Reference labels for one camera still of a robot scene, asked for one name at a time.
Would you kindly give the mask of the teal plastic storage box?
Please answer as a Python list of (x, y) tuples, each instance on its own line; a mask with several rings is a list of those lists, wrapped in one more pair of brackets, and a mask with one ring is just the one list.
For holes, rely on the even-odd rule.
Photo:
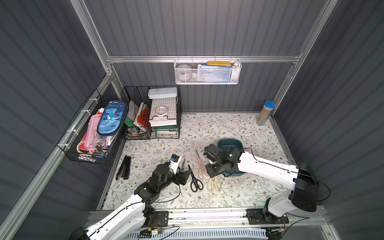
[[(218, 142), (218, 147), (227, 152), (229, 160), (235, 161), (235, 157), (239, 157), (240, 153), (244, 153), (244, 147), (241, 141), (236, 139), (222, 139)], [(229, 171), (223, 172), (224, 177), (239, 177), (244, 175), (245, 172), (238, 170), (238, 167), (233, 166)]]

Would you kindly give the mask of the cream yellow kitchen scissors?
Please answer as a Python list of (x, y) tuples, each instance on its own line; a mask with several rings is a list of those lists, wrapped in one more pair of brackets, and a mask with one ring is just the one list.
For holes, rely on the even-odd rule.
[(207, 183), (207, 189), (210, 193), (220, 192), (222, 190), (222, 184), (217, 177), (210, 178)]

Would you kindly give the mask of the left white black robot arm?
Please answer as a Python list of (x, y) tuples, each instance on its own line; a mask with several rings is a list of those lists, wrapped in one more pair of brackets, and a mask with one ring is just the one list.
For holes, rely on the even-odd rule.
[(185, 185), (190, 170), (182, 172), (173, 161), (158, 165), (152, 176), (134, 191), (134, 194), (104, 219), (83, 229), (75, 229), (70, 240), (122, 240), (134, 230), (149, 226), (155, 219), (153, 203), (158, 203), (161, 190), (174, 183)]

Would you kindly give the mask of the large black scissors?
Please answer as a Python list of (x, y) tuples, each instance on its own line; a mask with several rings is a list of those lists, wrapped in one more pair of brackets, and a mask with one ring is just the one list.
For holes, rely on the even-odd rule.
[(203, 190), (204, 189), (203, 182), (195, 177), (190, 165), (188, 165), (188, 168), (189, 168), (189, 171), (191, 173), (191, 190), (192, 190), (192, 192), (196, 193), (199, 190)]

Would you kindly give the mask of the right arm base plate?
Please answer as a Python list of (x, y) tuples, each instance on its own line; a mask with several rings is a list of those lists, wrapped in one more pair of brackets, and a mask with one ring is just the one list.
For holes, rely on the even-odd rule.
[(264, 213), (263, 209), (246, 209), (246, 218), (250, 225), (284, 225), (289, 223), (286, 214), (281, 217), (276, 217), (268, 212)]

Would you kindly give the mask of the pink scissors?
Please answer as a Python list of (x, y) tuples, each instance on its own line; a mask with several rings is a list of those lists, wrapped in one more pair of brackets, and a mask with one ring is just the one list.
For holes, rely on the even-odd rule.
[(199, 155), (198, 150), (195, 150), (195, 153), (196, 153), (196, 158), (198, 163), (198, 176), (200, 177), (201, 180), (205, 180), (209, 178), (209, 175), (207, 174), (206, 167)]

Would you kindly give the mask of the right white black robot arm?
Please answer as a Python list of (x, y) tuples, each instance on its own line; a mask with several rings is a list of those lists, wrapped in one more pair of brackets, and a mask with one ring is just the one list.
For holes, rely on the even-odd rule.
[(262, 215), (266, 221), (281, 218), (293, 210), (315, 212), (317, 210), (320, 182), (308, 164), (285, 165), (231, 147), (224, 151), (211, 144), (203, 155), (210, 161), (206, 170), (210, 178), (224, 172), (238, 170), (267, 178), (281, 184), (287, 190), (266, 200)]

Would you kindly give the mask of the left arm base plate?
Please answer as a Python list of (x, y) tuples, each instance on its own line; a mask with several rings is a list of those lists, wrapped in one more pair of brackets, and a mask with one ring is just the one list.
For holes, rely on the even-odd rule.
[(168, 226), (169, 212), (155, 211), (145, 220), (143, 228), (163, 228)]

